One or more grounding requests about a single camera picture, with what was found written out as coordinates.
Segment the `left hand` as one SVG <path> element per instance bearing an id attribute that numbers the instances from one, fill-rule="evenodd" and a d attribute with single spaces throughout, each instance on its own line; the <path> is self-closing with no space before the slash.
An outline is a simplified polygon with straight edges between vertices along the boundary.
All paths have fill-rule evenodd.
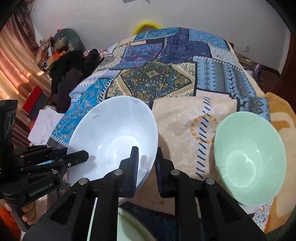
<path id="1" fill-rule="evenodd" d="M 32 202 L 22 207 L 22 219 L 28 225 L 33 225 L 37 221 L 36 202 Z"/>

